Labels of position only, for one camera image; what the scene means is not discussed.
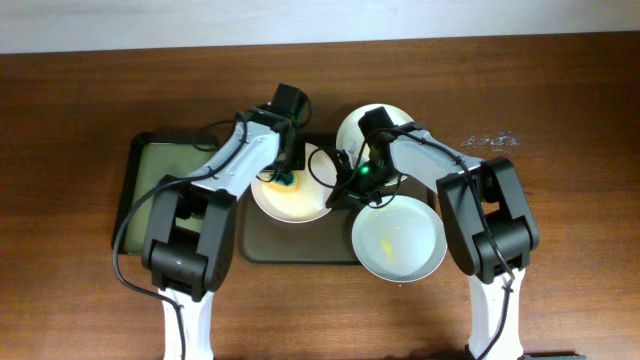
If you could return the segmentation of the green and yellow sponge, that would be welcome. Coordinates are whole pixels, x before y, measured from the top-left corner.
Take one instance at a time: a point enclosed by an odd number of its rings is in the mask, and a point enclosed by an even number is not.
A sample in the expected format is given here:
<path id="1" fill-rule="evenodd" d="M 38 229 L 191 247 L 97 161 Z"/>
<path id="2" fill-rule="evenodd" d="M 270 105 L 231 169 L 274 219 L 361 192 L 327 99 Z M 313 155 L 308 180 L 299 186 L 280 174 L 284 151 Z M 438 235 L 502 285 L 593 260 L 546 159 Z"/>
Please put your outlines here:
<path id="1" fill-rule="evenodd" d="M 268 185 L 278 192 L 294 192 L 299 189 L 299 175 L 295 171 L 275 173 Z"/>

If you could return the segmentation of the white plate yellow stain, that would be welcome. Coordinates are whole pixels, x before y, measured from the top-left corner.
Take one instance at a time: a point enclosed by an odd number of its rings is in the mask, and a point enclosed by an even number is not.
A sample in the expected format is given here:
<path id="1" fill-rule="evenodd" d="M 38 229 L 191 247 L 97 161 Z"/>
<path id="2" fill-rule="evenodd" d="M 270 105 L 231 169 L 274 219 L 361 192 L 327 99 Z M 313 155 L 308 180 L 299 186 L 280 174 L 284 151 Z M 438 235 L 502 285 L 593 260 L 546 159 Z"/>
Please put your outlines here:
<path id="1" fill-rule="evenodd" d="M 362 266 L 395 283 L 429 276 L 447 253 L 444 225 L 436 211 L 404 195 L 382 208 L 362 209 L 354 220 L 351 240 Z"/>
<path id="2" fill-rule="evenodd" d="M 344 151 L 349 160 L 349 167 L 345 179 L 338 180 L 337 185 L 342 185 L 351 176 L 351 172 L 356 169 L 356 160 L 359 155 L 361 146 L 364 144 L 365 137 L 358 125 L 359 120 L 366 112 L 376 108 L 383 107 L 389 115 L 394 126 L 403 126 L 406 124 L 415 125 L 414 119 L 402 109 L 389 104 L 374 103 L 361 106 L 352 111 L 341 123 L 336 137 L 336 149 Z"/>

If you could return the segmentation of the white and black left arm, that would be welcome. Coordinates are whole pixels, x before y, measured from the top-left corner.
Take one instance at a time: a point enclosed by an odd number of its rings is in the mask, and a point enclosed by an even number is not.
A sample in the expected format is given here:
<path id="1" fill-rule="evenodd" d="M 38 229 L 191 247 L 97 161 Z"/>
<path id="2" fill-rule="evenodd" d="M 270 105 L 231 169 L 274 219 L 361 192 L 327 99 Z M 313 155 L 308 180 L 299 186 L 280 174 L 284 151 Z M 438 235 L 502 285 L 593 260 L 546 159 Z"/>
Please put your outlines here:
<path id="1" fill-rule="evenodd" d="M 165 311 L 165 358 L 213 358 L 212 304 L 231 264 L 238 200 L 263 170 L 296 158 L 300 117 L 240 112 L 208 161 L 184 177 L 165 176 L 145 194 L 152 205 L 142 264 Z"/>

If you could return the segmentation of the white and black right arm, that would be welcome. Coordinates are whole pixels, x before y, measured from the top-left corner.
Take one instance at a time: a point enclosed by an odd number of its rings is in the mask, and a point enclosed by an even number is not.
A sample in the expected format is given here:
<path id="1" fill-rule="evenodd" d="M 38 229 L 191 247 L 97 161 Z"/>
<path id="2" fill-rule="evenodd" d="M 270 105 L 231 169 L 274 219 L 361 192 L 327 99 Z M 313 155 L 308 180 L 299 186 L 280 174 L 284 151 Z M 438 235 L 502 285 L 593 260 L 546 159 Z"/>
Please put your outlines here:
<path id="1" fill-rule="evenodd" d="M 333 154 L 337 182 L 330 208 L 380 204 L 392 177 L 412 177 L 434 192 L 450 254 L 469 279 L 472 359 L 521 359 L 520 288 L 539 233 L 513 163 L 465 156 L 414 124 L 370 128 L 367 162 Z"/>

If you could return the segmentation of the large dark serving tray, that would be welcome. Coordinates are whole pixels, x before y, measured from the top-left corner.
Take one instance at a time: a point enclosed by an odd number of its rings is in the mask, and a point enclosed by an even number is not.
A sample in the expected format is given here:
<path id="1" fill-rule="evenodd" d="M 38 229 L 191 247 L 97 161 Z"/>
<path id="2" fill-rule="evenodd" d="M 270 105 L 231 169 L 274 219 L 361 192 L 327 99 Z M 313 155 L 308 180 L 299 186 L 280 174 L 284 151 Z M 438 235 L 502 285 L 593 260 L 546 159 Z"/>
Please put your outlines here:
<path id="1" fill-rule="evenodd" d="M 267 215 L 247 190 L 238 210 L 238 250 L 255 264 L 357 265 L 351 231 L 359 211 L 331 211 L 307 223 L 291 224 Z"/>

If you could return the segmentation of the small black tray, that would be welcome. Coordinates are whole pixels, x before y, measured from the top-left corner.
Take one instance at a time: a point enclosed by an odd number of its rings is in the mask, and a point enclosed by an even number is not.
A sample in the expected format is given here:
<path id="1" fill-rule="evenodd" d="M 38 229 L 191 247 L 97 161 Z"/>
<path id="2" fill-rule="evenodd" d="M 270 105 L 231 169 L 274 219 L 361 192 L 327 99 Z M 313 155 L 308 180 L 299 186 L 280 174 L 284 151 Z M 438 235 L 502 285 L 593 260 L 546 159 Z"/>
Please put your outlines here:
<path id="1" fill-rule="evenodd" d="M 131 141 L 125 176 L 116 212 L 112 245 L 131 207 L 166 175 L 186 177 L 204 165 L 213 152 L 197 150 L 190 133 L 143 132 Z M 140 256 L 153 201 L 147 200 L 129 222 L 119 253 Z"/>

